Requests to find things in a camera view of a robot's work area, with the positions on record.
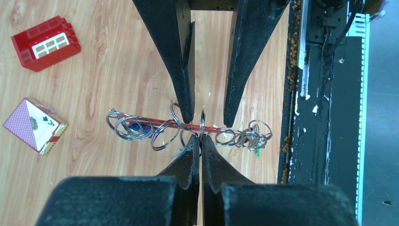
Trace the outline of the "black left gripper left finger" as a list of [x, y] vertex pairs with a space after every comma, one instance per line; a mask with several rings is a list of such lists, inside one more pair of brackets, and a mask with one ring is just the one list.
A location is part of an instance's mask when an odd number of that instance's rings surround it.
[[155, 176], [69, 177], [52, 191], [39, 226], [194, 226], [198, 219], [200, 142]]

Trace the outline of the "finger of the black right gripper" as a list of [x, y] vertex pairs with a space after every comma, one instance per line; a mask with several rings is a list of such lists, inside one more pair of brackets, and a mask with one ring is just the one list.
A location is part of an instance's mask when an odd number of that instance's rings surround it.
[[233, 126], [248, 78], [279, 22], [287, 0], [239, 0], [232, 15], [223, 123]]
[[135, 0], [152, 40], [169, 72], [183, 121], [195, 108], [195, 23], [187, 0]]

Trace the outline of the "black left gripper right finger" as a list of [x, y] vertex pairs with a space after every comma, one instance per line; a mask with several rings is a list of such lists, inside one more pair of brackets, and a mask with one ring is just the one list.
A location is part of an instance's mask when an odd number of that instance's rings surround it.
[[256, 184], [201, 141], [206, 226], [355, 226], [349, 199], [336, 186]]

